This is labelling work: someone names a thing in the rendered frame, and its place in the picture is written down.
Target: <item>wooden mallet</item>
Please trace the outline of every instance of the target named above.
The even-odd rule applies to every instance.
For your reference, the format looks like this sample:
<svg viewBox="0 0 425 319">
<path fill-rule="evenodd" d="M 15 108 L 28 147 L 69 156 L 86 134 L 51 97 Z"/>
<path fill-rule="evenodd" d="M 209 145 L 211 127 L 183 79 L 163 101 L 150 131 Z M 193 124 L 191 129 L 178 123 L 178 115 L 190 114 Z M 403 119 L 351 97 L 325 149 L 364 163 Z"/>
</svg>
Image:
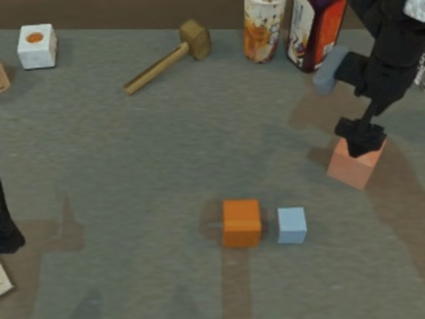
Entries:
<svg viewBox="0 0 425 319">
<path fill-rule="evenodd" d="M 124 85 L 124 90 L 128 95 L 140 90 L 187 53 L 192 55 L 195 60 L 202 60 L 210 54 L 210 34 L 208 30 L 200 26 L 196 21 L 189 20 L 183 23 L 180 26 L 179 34 L 181 44 L 177 48 Z"/>
</svg>

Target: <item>orange circle on box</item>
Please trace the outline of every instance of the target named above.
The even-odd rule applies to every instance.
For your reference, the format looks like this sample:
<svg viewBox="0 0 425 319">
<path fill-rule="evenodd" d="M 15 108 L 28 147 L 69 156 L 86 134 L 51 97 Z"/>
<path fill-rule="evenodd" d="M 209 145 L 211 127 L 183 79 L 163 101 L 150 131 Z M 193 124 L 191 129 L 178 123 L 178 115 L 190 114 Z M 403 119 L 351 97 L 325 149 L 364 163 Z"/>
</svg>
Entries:
<svg viewBox="0 0 425 319">
<path fill-rule="evenodd" d="M 44 35 L 42 33 L 34 32 L 27 36 L 27 41 L 30 43 L 38 43 L 41 42 L 43 38 Z"/>
</svg>

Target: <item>orange block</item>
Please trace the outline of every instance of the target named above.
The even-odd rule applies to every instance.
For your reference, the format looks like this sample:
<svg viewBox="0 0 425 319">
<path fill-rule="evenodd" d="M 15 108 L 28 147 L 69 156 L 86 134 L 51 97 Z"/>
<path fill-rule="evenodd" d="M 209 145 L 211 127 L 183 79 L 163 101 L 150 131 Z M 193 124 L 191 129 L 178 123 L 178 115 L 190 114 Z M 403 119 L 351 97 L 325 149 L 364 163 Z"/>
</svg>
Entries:
<svg viewBox="0 0 425 319">
<path fill-rule="evenodd" d="M 3 65 L 0 63 L 0 93 L 3 93 L 10 87 L 11 83 L 7 77 L 6 71 Z"/>
<path fill-rule="evenodd" d="M 255 247 L 260 243 L 260 203 L 257 199 L 233 199 L 223 202 L 223 246 Z"/>
<path fill-rule="evenodd" d="M 330 177 L 338 179 L 351 187 L 364 189 L 385 147 L 386 140 L 379 151 L 369 152 L 358 158 L 352 158 L 348 152 L 347 141 L 344 138 L 333 151 L 331 163 L 327 170 Z"/>
</svg>

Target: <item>wooden handle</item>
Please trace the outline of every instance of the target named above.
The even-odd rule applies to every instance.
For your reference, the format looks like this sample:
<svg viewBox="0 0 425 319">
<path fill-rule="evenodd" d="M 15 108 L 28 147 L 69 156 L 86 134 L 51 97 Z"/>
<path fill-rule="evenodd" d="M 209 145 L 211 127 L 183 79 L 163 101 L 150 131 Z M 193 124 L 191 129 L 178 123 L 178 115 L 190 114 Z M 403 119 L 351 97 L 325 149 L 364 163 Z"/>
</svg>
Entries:
<svg viewBox="0 0 425 319">
<path fill-rule="evenodd" d="M 151 82 L 154 78 L 167 70 L 174 62 L 177 62 L 184 57 L 189 51 L 189 45 L 186 42 L 181 43 L 177 48 L 171 51 L 167 56 L 153 64 L 151 67 L 144 70 L 137 75 L 133 80 L 124 85 L 124 90 L 128 95 L 140 90 L 147 83 Z"/>
</svg>

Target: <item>light blue cube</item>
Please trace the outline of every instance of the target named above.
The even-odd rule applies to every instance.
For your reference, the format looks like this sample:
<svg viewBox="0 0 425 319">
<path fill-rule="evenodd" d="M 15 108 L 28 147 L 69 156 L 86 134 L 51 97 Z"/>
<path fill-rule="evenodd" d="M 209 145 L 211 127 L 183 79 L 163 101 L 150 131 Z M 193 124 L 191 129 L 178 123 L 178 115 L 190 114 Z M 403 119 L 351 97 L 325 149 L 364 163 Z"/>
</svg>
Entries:
<svg viewBox="0 0 425 319">
<path fill-rule="evenodd" d="M 307 235 L 304 208 L 278 209 L 279 244 L 302 244 Z"/>
</svg>

